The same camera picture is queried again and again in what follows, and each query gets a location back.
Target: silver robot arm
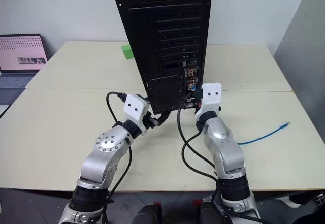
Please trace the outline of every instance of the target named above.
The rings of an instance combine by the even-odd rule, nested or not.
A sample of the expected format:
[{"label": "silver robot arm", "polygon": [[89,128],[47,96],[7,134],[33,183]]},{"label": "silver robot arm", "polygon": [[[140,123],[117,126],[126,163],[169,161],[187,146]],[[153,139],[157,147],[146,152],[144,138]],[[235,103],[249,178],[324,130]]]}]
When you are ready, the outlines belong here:
[{"label": "silver robot arm", "polygon": [[102,223],[101,215],[108,200],[111,185],[120,159],[138,135],[149,127],[159,125],[148,113],[149,102],[139,95],[128,94],[124,112],[126,121],[103,132],[94,149],[82,165],[70,202],[65,206],[61,223]]},{"label": "silver robot arm", "polygon": [[[254,194],[249,190],[244,165],[244,154],[234,141],[231,130],[218,117],[221,103],[221,84],[202,85],[201,107],[196,113],[204,143],[212,154],[222,203],[247,216],[258,217]],[[233,223],[256,223],[231,216]]]}]

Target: table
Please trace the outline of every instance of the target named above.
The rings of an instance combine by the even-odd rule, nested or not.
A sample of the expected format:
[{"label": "table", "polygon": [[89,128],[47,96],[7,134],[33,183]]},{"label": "table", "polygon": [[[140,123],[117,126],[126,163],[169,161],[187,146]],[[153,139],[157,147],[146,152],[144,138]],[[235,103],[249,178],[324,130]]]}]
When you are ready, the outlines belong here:
[{"label": "table", "polygon": [[[144,89],[135,60],[123,42],[70,41],[27,88]],[[208,45],[204,82],[229,91],[291,91],[266,46]]]},{"label": "table", "polygon": [[[32,79],[0,119],[0,187],[68,190],[100,133],[113,125],[105,96],[111,90],[145,95],[134,60],[118,42],[67,42]],[[325,146],[266,46],[208,46],[205,81],[223,84],[221,118],[238,142],[290,125],[244,145],[250,188],[324,189]],[[122,102],[112,97],[123,120]],[[194,135],[193,110],[182,112],[183,131]],[[203,138],[193,147],[208,158]],[[121,191],[212,190],[213,182],[183,164],[176,112],[133,144],[134,160]],[[190,164],[213,172],[186,152]],[[127,165],[122,158],[112,185]]]},{"label": "table", "polygon": [[[143,90],[126,93],[145,95]],[[0,120],[0,187],[73,190],[86,156],[113,119],[105,102],[105,89],[27,89]],[[112,97],[116,116],[123,120],[123,103]],[[325,145],[292,92],[224,91],[220,114],[238,142],[254,139],[291,124],[254,144],[242,146],[252,190],[307,190],[325,187]],[[197,130],[193,110],[182,112],[187,138]],[[193,173],[180,156],[182,141],[176,112],[163,126],[139,136],[132,145],[133,163],[119,190],[212,190],[213,182]],[[211,158],[203,137],[192,142]],[[213,169],[192,153],[191,165]],[[116,181],[127,165],[124,156]]]}]

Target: white wall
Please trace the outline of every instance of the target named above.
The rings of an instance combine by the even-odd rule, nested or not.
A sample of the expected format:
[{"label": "white wall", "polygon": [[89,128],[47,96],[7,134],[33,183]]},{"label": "white wall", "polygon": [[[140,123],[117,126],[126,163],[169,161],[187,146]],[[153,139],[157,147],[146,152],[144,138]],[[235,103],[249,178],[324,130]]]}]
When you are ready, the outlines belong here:
[{"label": "white wall", "polygon": [[[212,0],[209,43],[274,53],[300,1]],[[41,33],[51,53],[66,40],[127,40],[114,0],[0,0],[0,33]]]}]

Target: black cable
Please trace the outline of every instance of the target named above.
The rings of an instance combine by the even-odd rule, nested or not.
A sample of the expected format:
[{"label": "black cable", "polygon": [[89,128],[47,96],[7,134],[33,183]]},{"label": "black cable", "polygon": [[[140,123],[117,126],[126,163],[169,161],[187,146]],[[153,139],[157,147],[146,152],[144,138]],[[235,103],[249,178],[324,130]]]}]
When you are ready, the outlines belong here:
[{"label": "black cable", "polygon": [[[109,96],[111,94],[119,95],[120,93],[117,93],[117,92],[109,92],[106,95],[106,103],[107,103],[108,109],[110,110],[110,112],[112,114],[112,117],[113,117],[115,123],[117,123],[118,122],[117,121],[117,118],[115,117],[114,112],[113,112],[113,110],[111,108],[111,105],[110,105],[110,102],[109,102]],[[123,172],[123,174],[120,177],[120,179],[117,181],[117,183],[114,185],[114,187],[112,188],[112,190],[108,194],[107,203],[104,205],[104,209],[103,209],[103,224],[108,224],[108,218],[107,218],[107,213],[106,213],[106,211],[107,211],[107,205],[110,202],[110,199],[111,199],[112,195],[114,194],[115,190],[117,189],[117,187],[119,186],[119,184],[121,183],[121,181],[123,180],[123,178],[125,177],[125,175],[127,174],[128,170],[130,169],[130,166],[131,166],[131,163],[132,163],[132,150],[131,150],[131,146],[128,147],[128,152],[129,152],[129,159],[128,159],[128,164],[127,164],[126,170]]]},{"label": "black cable", "polygon": [[128,170],[130,169],[131,163],[132,163],[132,150],[131,150],[131,146],[128,148],[128,152],[129,152],[129,158],[128,158],[128,164],[126,167],[126,170],[124,171],[123,175],[120,177],[120,179],[117,181],[117,183],[115,184],[115,186],[112,188],[109,196],[111,197],[115,190],[117,189],[117,187],[119,186],[119,184],[121,183],[121,181],[123,180],[123,178],[125,177],[125,175],[127,174]]},{"label": "black cable", "polygon": [[210,162],[208,159],[206,159],[203,155],[201,155],[200,153],[198,153],[195,149],[193,149],[188,142],[186,141],[184,135],[183,135],[183,131],[182,131],[182,127],[181,127],[181,122],[180,122],[180,114],[181,114],[181,109],[183,104],[185,103],[186,99],[190,96],[191,94],[189,93],[182,101],[182,103],[179,105],[178,111],[177,111],[177,128],[179,131],[179,134],[181,135],[182,140],[184,141],[185,145],[194,153],[196,154],[198,157],[200,157],[202,160],[206,161],[209,165],[211,165],[214,168],[214,164],[212,162]]},{"label": "black cable", "polygon": [[263,220],[263,219],[260,219],[260,218],[257,218],[257,217],[252,217],[252,216],[248,216],[248,215],[244,215],[244,214],[235,212],[235,211],[229,209],[227,206],[225,206],[224,203],[221,200],[221,191],[220,191],[220,187],[218,186],[218,183],[217,183],[217,188],[216,188],[216,190],[214,192],[214,196],[212,196],[212,199],[211,199],[212,205],[214,205],[214,197],[216,195],[218,196],[218,201],[219,201],[220,206],[222,207],[222,209],[228,215],[233,215],[233,216],[236,216],[238,218],[242,218],[242,219],[246,219],[246,220],[251,220],[251,221],[255,221],[255,222],[259,222],[259,223],[263,223],[263,224],[271,224],[270,222],[268,222],[266,220]]},{"label": "black cable", "polygon": [[109,97],[110,97],[111,94],[116,94],[116,95],[118,95],[119,93],[118,93],[118,92],[109,92],[109,93],[106,95],[106,104],[107,104],[108,109],[110,110],[110,112],[111,112],[111,114],[112,114],[112,117],[113,117],[115,123],[117,123],[116,116],[114,115],[114,112],[113,112],[113,110],[112,110],[112,108],[111,108],[111,105],[110,105],[110,102],[109,102]]},{"label": "black cable", "polygon": [[[198,132],[197,134],[195,134],[193,137],[191,137],[189,140],[187,140],[187,143],[189,143],[191,140],[193,140],[194,138],[196,138],[196,137],[197,137],[198,135],[200,135],[200,134],[201,134],[201,132]],[[199,170],[197,170],[197,169],[195,169],[194,167],[192,167],[192,166],[189,165],[189,163],[186,161],[186,159],[185,159],[185,155],[184,155],[185,148],[186,148],[186,144],[184,144],[183,147],[182,147],[182,160],[183,160],[184,164],[185,164],[188,168],[190,168],[192,171],[194,171],[194,172],[196,172],[196,173],[198,173],[198,174],[201,174],[201,175],[203,175],[203,176],[206,176],[206,177],[208,177],[208,178],[211,178],[213,181],[217,181],[217,179],[216,179],[215,177],[211,176],[210,174],[205,173],[205,172],[201,172],[201,171],[199,171]]]}]

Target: computer tower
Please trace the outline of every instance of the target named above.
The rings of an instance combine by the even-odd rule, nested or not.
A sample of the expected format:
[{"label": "computer tower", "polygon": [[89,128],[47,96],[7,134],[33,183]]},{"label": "computer tower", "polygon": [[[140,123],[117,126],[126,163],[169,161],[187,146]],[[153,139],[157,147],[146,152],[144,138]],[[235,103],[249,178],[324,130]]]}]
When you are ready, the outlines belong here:
[{"label": "computer tower", "polygon": [[116,0],[154,114],[198,102],[211,0]]}]

